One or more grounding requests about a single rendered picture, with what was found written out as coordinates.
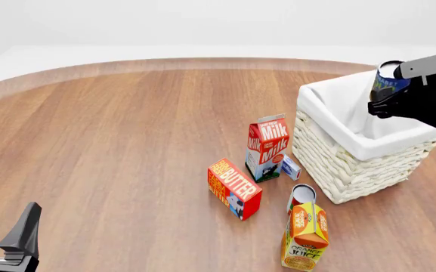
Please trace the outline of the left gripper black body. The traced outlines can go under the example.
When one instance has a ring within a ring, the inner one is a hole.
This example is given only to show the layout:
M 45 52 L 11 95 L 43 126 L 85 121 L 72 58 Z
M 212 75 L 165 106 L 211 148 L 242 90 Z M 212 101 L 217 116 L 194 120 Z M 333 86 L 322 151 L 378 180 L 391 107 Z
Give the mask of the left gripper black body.
M 0 258 L 0 272 L 36 272 L 39 260 L 23 252 L 6 252 Z

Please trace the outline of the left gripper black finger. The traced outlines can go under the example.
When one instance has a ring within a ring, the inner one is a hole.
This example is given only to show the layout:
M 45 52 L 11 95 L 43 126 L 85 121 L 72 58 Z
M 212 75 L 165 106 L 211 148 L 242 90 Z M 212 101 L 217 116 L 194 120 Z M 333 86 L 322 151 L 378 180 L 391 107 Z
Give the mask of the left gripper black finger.
M 41 213 L 42 207 L 36 202 L 26 206 L 18 222 L 0 242 L 5 258 L 39 257 L 38 230 Z

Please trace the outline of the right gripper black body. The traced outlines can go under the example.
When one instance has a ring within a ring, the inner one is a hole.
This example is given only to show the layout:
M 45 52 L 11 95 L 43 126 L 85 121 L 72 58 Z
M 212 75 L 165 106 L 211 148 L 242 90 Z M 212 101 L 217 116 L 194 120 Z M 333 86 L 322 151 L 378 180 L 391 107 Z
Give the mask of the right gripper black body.
M 397 74 L 410 80 L 400 94 L 397 115 L 436 128 L 436 55 L 408 60 L 399 66 Z

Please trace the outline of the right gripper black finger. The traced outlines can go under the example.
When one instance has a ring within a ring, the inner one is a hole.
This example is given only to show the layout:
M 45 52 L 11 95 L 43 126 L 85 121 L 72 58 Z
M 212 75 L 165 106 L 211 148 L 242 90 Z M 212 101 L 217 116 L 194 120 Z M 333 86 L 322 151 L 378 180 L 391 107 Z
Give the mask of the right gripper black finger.
M 370 115 L 380 119 L 390 117 L 415 119 L 409 86 L 401 90 L 394 90 L 392 87 L 372 90 L 367 109 Z

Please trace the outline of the blue alphabet soup can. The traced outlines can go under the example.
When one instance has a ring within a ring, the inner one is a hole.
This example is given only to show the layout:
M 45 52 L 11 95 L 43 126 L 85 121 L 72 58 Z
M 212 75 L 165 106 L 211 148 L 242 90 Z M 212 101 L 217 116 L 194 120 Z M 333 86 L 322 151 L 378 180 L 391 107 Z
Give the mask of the blue alphabet soup can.
M 401 60 L 388 60 L 378 65 L 370 92 L 371 101 L 381 101 L 410 85 L 409 79 L 396 79 L 394 76 L 394 71 L 401 64 Z

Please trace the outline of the white cloth basket liner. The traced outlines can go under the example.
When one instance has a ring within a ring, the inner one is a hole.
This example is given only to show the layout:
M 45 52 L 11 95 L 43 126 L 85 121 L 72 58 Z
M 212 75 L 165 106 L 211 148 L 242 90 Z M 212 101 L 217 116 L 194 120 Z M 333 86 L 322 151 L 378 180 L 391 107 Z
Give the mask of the white cloth basket liner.
M 375 76 L 372 70 L 303 85 L 298 93 L 298 109 L 359 160 L 436 140 L 436 128 L 415 119 L 380 119 L 368 113 Z

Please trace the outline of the white wicker basket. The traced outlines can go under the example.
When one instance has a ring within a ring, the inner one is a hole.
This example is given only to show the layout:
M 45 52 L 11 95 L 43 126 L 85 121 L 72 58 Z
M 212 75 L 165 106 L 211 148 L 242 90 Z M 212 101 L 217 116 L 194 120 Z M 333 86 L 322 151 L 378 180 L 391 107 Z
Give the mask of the white wicker basket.
M 430 140 L 387 156 L 359 160 L 297 106 L 292 153 L 335 204 L 405 181 L 434 147 L 436 140 Z

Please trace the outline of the small blue white box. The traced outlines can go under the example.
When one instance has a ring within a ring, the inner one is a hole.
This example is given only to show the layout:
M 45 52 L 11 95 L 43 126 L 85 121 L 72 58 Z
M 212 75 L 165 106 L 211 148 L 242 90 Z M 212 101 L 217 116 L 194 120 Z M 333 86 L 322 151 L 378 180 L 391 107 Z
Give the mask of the small blue white box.
M 297 181 L 301 175 L 301 168 L 287 155 L 283 157 L 282 170 L 285 172 L 293 181 Z

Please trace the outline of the red can with white top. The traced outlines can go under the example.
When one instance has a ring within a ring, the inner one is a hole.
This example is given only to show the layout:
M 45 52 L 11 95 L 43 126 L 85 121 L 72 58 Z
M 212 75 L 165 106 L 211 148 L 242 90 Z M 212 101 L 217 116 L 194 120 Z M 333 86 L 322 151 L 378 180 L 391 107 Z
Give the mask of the red can with white top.
M 290 215 L 294 206 L 300 206 L 304 203 L 316 202 L 317 194 L 313 187 L 307 184 L 297 184 L 293 187 L 287 203 L 287 214 Z

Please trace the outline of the red white milk carton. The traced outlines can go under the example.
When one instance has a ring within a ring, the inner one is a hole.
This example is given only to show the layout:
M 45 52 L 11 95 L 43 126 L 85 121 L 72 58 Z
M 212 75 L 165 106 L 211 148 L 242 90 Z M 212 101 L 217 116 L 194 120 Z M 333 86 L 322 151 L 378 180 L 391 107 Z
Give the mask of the red white milk carton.
M 290 138 L 285 117 L 262 117 L 249 125 L 245 166 L 255 183 L 280 176 Z

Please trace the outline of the orange juice carton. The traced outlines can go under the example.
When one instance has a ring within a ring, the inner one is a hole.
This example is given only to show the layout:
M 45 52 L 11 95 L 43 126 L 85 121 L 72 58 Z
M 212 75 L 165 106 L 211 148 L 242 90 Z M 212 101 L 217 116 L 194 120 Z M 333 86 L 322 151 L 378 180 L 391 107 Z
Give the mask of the orange juice carton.
M 313 202 L 294 206 L 282 238 L 282 266 L 312 272 L 327 246 L 326 212 Z

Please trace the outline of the red orange butter box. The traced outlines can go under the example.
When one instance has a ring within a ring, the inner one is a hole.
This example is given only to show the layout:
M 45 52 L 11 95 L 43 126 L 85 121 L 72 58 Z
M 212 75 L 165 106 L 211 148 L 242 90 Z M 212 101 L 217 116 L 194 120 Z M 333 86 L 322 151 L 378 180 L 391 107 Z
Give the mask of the red orange butter box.
M 241 221 L 260 208 L 262 189 L 226 158 L 208 167 L 208 187 Z

